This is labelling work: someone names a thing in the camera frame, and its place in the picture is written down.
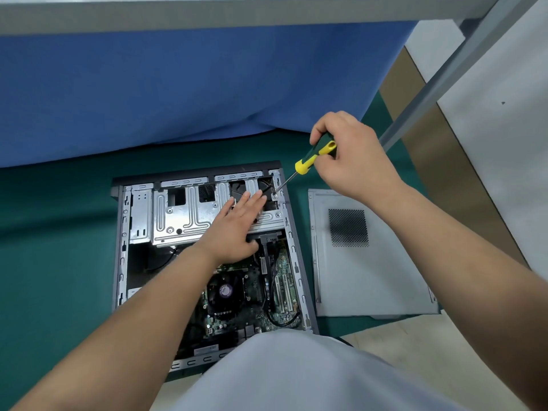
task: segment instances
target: green mat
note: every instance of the green mat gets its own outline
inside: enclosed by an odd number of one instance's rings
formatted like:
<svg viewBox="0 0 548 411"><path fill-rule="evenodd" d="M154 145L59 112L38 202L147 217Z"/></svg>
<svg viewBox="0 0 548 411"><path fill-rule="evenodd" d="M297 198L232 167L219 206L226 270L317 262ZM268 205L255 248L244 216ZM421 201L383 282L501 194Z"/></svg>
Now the green mat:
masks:
<svg viewBox="0 0 548 411"><path fill-rule="evenodd" d="M377 133L392 122L380 95L363 121ZM111 313L117 210L112 178L268 160L280 160L289 175L309 148L308 134L277 130L0 170L0 410ZM407 184L424 192L403 144L388 155ZM313 290L309 188L328 187L315 170L288 186ZM384 323L369 317L318 322L321 333L331 336Z"/></svg>

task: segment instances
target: right hand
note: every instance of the right hand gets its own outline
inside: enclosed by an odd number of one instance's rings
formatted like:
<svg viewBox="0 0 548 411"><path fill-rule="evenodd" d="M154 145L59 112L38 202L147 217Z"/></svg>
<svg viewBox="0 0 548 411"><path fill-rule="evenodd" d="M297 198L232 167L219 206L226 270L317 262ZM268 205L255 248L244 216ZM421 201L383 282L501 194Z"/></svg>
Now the right hand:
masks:
<svg viewBox="0 0 548 411"><path fill-rule="evenodd" d="M314 124L310 144L326 131L335 138L337 158L318 156L314 166L334 191L373 207L405 187L371 127L344 111L328 112Z"/></svg>

